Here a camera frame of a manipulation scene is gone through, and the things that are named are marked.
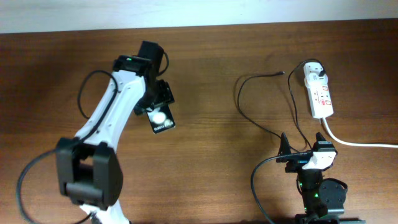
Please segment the black Samsung smartphone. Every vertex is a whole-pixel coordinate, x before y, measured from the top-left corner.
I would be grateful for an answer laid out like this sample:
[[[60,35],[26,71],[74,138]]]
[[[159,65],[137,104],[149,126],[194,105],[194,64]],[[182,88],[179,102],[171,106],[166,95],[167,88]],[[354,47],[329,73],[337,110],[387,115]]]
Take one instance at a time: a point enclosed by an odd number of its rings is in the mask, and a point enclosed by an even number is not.
[[[174,118],[168,105],[148,112],[147,117],[154,134],[159,134],[176,127]]]

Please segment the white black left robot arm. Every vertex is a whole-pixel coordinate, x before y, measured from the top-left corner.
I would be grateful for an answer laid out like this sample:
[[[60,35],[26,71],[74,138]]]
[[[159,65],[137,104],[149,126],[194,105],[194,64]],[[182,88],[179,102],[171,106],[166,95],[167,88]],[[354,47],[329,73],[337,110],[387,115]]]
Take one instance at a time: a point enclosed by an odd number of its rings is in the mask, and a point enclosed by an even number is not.
[[[147,115],[153,133],[173,129],[174,96],[159,77],[165,50],[143,41],[137,55],[120,55],[113,63],[108,87],[85,125],[55,148],[60,193],[78,205],[92,223],[129,223],[119,196],[123,172],[116,152],[132,113]]]

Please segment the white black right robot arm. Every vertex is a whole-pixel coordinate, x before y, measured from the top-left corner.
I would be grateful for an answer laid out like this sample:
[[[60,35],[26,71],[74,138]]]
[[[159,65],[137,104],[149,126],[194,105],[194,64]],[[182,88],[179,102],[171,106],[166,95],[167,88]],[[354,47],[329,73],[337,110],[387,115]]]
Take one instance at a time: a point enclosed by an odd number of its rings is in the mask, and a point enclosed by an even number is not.
[[[343,218],[348,185],[338,179],[324,178],[323,172],[333,166],[338,151],[321,133],[311,150],[292,152],[287,136],[280,137],[278,163],[285,164],[286,173],[296,173],[296,186],[301,194],[305,213],[297,214],[295,223],[365,223],[359,218]]]

